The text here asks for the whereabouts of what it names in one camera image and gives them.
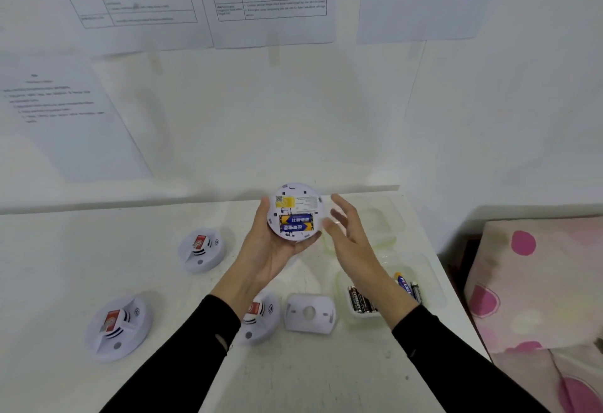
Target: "black sleeve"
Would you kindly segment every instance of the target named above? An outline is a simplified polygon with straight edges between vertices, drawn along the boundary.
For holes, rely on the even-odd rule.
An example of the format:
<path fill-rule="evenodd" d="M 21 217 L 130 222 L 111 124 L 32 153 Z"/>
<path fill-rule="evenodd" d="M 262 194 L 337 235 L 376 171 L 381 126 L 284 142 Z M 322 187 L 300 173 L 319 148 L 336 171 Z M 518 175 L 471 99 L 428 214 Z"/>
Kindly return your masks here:
<path fill-rule="evenodd" d="M 215 336 L 220 335 L 230 347 L 240 326 L 239 318 L 225 302 L 207 295 L 101 413 L 163 409 L 197 413 L 226 356 Z"/>
<path fill-rule="evenodd" d="M 445 411 L 547 412 L 503 371 L 456 336 L 423 306 L 392 331 Z"/>

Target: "left hand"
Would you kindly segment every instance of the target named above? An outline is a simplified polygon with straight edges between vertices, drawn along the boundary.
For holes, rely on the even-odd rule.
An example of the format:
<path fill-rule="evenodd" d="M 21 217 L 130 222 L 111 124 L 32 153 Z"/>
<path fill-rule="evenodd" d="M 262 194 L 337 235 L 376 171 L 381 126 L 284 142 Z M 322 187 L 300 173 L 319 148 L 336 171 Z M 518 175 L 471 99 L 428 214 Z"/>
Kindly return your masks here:
<path fill-rule="evenodd" d="M 321 236 L 317 232 L 295 243 L 276 235 L 268 226 L 270 200 L 262 197 L 236 261 L 226 271 L 211 294 L 230 305 L 239 318 L 247 312 L 253 298 L 283 270 L 291 257 L 300 254 Z"/>

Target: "hand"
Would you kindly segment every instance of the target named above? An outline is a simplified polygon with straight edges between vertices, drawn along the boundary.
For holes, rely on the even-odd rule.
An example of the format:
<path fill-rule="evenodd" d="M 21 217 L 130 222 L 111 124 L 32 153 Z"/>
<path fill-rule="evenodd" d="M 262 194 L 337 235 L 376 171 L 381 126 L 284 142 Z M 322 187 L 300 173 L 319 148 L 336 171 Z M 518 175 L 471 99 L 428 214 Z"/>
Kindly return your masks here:
<path fill-rule="evenodd" d="M 331 210 L 331 216 L 345 228 L 345 235 L 330 218 L 323 219 L 325 231 L 333 238 L 337 260 L 358 291 L 375 304 L 393 329 L 418 303 L 396 284 L 377 260 L 356 208 L 339 194 L 332 194 L 331 199 L 345 213 Z"/>
<path fill-rule="evenodd" d="M 211 294 L 230 305 L 243 318 L 253 298 L 283 270 L 291 257 L 312 245 L 321 233 L 295 243 L 276 235 L 268 226 L 270 200 L 262 197 L 253 225 L 236 261 L 226 271 Z"/>

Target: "right hand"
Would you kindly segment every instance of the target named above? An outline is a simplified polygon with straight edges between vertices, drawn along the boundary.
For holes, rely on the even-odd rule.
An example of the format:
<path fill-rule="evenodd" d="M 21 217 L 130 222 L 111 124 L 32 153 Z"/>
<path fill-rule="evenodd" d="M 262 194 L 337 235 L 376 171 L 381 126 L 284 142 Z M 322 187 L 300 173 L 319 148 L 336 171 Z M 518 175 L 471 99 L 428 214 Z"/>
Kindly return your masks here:
<path fill-rule="evenodd" d="M 337 260 L 358 291 L 375 304 L 393 329 L 418 303 L 396 284 L 377 260 L 356 208 L 339 194 L 332 194 L 331 199 L 345 213 L 331 210 L 331 216 L 345 228 L 345 234 L 330 218 L 323 219 L 323 228 L 335 244 Z"/>

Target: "yellow label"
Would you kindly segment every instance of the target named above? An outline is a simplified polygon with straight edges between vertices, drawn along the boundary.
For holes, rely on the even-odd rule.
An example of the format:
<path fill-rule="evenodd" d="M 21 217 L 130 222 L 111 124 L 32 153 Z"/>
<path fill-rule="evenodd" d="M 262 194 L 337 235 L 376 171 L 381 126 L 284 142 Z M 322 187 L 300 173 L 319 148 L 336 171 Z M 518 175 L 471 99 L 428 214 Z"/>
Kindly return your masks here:
<path fill-rule="evenodd" d="M 276 208 L 293 208 L 296 206 L 296 198 L 293 196 L 276 196 Z"/>

